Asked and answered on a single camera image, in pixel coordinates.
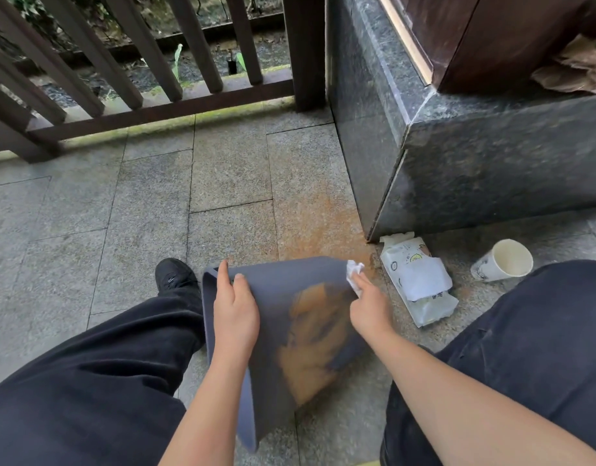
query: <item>leg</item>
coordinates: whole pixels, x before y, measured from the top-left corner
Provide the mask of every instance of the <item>leg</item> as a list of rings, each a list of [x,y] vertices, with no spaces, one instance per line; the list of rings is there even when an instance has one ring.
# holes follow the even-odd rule
[[[157,465],[204,341],[194,279],[31,361],[0,384],[0,465]]]
[[[596,450],[596,261],[538,269],[436,356]],[[380,461],[440,464],[394,383]]]

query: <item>person's left hand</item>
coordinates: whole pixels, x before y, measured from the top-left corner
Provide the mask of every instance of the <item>person's left hand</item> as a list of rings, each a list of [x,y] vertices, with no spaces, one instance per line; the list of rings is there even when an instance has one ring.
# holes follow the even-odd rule
[[[247,363],[259,335],[259,308],[243,274],[236,274],[231,284],[228,266],[223,260],[218,268],[213,358]]]

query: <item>hand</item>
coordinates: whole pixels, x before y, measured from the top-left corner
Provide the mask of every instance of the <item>hand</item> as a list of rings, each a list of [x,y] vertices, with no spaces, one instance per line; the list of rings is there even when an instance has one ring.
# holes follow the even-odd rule
[[[248,363],[259,335],[259,308],[243,274],[229,281],[226,260],[218,268],[214,301],[214,334],[216,345],[212,359]]]
[[[363,290],[361,297],[349,306],[349,318],[356,332],[368,344],[375,337],[394,332],[390,302],[386,295],[364,273],[353,273],[352,281]]]

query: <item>dark stone base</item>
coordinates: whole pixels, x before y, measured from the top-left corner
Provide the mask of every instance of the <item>dark stone base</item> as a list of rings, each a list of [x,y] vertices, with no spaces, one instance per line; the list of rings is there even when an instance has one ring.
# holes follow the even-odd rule
[[[424,86],[378,0],[330,0],[328,92],[365,235],[596,205],[596,96]]]

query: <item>paper cup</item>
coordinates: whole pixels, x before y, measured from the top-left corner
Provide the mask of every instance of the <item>paper cup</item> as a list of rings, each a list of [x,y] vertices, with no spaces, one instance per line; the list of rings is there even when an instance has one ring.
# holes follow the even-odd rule
[[[519,242],[501,240],[471,266],[472,277],[482,282],[495,282],[526,276],[533,269],[533,256]]]

